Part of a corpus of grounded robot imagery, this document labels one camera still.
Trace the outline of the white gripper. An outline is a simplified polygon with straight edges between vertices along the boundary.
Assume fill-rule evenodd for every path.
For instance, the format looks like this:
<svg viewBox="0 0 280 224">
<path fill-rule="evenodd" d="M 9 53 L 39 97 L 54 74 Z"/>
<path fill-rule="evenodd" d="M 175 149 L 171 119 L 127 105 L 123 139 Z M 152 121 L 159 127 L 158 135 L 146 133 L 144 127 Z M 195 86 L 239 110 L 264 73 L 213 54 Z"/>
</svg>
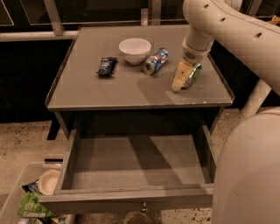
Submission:
<svg viewBox="0 0 280 224">
<path fill-rule="evenodd" d="M 181 61 L 178 64 L 177 71 L 174 75 L 172 82 L 172 90 L 178 92 L 181 88 L 188 88 L 191 85 L 190 75 L 193 71 L 193 65 L 200 63 L 210 52 L 210 49 L 206 50 L 194 50 L 185 40 L 182 43 L 181 57 L 185 61 Z"/>
</svg>

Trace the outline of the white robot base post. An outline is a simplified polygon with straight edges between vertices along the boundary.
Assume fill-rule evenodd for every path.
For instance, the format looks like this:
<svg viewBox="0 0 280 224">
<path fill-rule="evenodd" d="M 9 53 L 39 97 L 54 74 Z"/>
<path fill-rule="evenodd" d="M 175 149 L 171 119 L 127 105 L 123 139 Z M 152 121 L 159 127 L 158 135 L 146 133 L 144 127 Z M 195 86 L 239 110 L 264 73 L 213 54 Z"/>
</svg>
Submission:
<svg viewBox="0 0 280 224">
<path fill-rule="evenodd" d="M 245 118 L 254 116 L 271 91 L 271 87 L 263 80 L 259 80 L 247 99 L 241 113 Z"/>
</svg>

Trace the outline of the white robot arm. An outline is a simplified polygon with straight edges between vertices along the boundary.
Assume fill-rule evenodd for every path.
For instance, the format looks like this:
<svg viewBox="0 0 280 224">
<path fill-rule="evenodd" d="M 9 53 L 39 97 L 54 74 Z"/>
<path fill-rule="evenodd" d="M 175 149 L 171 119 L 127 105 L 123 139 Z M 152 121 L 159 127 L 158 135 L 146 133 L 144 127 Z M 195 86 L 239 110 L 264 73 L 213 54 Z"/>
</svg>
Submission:
<svg viewBox="0 0 280 224">
<path fill-rule="evenodd" d="M 179 91 L 218 41 L 280 93 L 279 29 L 244 15 L 225 0 L 184 0 L 189 26 L 172 88 Z M 265 110 L 239 124 L 218 157 L 212 224 L 280 224 L 280 111 Z"/>
</svg>

